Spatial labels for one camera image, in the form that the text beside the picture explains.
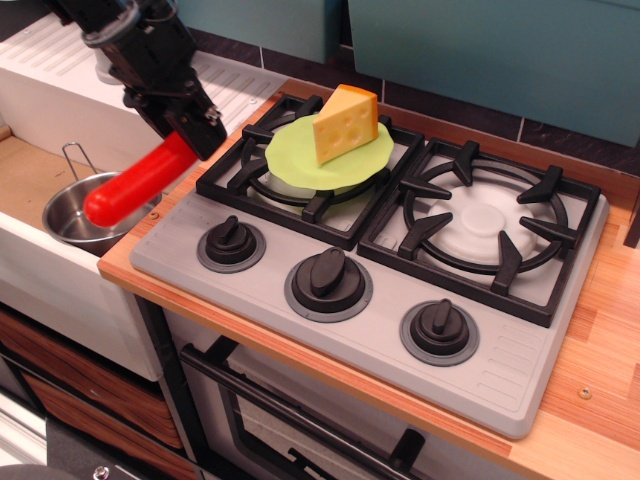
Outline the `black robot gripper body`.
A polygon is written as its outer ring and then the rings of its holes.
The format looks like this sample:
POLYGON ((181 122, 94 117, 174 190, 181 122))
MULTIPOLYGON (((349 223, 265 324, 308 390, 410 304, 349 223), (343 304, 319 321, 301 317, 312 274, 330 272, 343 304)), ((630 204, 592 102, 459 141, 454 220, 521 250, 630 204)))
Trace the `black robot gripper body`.
POLYGON ((195 42, 175 9, 111 11, 82 38, 108 57, 125 89, 162 100, 165 119, 170 108, 216 107, 191 67, 195 42))

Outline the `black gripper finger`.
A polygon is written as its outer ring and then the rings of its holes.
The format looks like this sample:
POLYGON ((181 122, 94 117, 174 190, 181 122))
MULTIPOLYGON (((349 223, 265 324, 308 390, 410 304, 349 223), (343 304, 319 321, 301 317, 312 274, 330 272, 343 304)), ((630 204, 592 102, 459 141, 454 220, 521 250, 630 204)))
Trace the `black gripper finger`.
POLYGON ((138 93, 133 89, 125 89, 123 103, 127 108, 134 109, 162 138, 166 138, 173 132, 173 128, 164 117, 166 105, 162 100, 138 93))
POLYGON ((208 160, 226 141, 226 129, 216 107, 170 108, 167 123, 170 134, 178 136, 202 161, 208 160))

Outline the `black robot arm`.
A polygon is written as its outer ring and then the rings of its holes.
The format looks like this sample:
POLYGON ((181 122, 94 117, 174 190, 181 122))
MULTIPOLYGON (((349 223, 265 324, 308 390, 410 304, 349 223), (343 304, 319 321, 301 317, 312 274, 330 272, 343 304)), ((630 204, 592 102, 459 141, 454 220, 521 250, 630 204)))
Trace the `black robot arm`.
POLYGON ((225 142, 221 113, 199 81, 197 45, 175 1, 48 1, 84 44, 101 51, 124 85, 123 103, 162 138, 177 134, 200 160, 225 142))

